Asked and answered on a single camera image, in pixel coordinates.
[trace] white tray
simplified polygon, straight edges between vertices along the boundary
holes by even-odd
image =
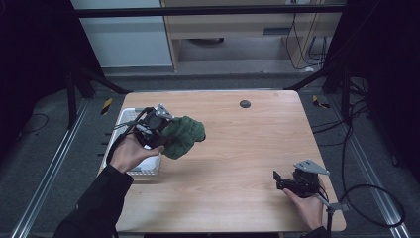
[[[120,116],[118,117],[116,125],[121,123],[125,123],[128,121],[132,121],[136,119],[140,112],[142,112],[143,108],[126,108],[124,109]],[[114,130],[111,136],[111,140],[109,141],[108,148],[105,153],[105,158],[108,156],[109,149],[111,148],[114,141],[117,137],[123,133],[127,129],[127,126],[123,126]],[[128,171],[127,174],[130,176],[156,176],[158,174],[158,169],[160,166],[160,158],[161,154],[154,157],[148,157],[143,160],[139,165],[137,165],[132,170]]]

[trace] metal rail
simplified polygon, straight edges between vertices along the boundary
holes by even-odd
[[[80,127],[89,102],[90,99],[82,100],[80,109],[77,113],[77,120],[75,121],[74,125],[65,133],[64,138],[62,139],[61,144],[55,152],[55,155],[52,158],[52,161],[49,167],[47,168],[43,179],[38,185],[34,196],[32,197],[18,224],[13,229],[11,236],[12,238],[25,238],[28,236],[32,225],[34,224],[34,221],[37,218],[37,215],[40,212],[44,201],[46,200],[50,188],[53,185],[53,181],[55,180],[55,177],[58,174],[59,168],[61,167],[61,164],[64,161],[65,155],[67,154],[68,149]]]
[[[339,119],[343,119],[342,114],[340,112],[339,102],[337,101],[334,96],[328,96],[332,107],[334,108],[337,116]],[[347,132],[347,128],[345,125],[343,125],[343,129]],[[365,154],[358,138],[356,135],[352,135],[349,139],[350,146],[355,154],[355,159],[358,162],[359,167],[362,170],[362,174],[364,175],[365,179],[368,183],[377,185],[380,187],[384,187],[382,181],[377,176],[376,172],[374,171],[373,166],[368,160],[367,155]],[[374,189],[372,191],[372,195],[376,201],[377,206],[379,207],[383,218],[388,224],[395,224],[400,219],[401,216],[399,215],[398,209],[396,208],[394,202],[392,199],[385,193],[379,192],[377,189]],[[395,228],[390,228],[390,231],[392,235],[395,238],[409,238],[411,237],[407,227],[404,223],[402,223],[400,226]]]
[[[335,13],[358,7],[346,4],[304,5],[250,5],[250,6],[200,6],[163,8],[76,9],[72,11],[47,11],[50,16],[77,18],[151,17],[188,15],[232,15],[273,13]]]

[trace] black jacket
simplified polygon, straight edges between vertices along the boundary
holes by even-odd
[[[133,178],[107,166],[80,197],[53,237],[112,237]]]
[[[321,226],[309,232],[305,236],[301,236],[301,238],[329,238],[329,237],[328,237],[328,232],[325,229],[325,227]]]

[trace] metal bracket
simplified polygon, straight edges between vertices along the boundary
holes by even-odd
[[[173,118],[175,118],[169,113],[169,111],[166,110],[166,108],[163,107],[162,104],[158,105],[155,115],[168,120],[172,120]]]
[[[336,210],[342,210],[342,211],[348,211],[350,210],[350,207],[347,204],[341,204],[339,202],[336,203],[329,203],[324,197],[322,197],[320,194],[316,194],[318,199],[324,203],[324,205],[327,206],[327,212],[328,213],[334,213]]]
[[[325,170],[324,168],[318,166],[315,162],[311,160],[306,160],[303,162],[299,162],[294,164],[297,169],[300,169],[304,172],[314,173],[314,174],[322,174],[322,175],[329,175],[330,172]]]

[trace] dark curtain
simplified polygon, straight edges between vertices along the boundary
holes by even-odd
[[[420,180],[415,167],[420,160],[420,3],[348,3],[365,7],[343,14],[327,60],[345,62],[351,76],[367,80],[367,103],[391,153]],[[337,86],[337,74],[326,84]]]
[[[73,10],[70,1],[3,1],[0,159],[31,117],[37,101],[66,88],[65,77],[70,69],[85,67],[104,76],[79,20],[47,14],[52,10]],[[89,90],[88,78],[78,77],[75,83]]]

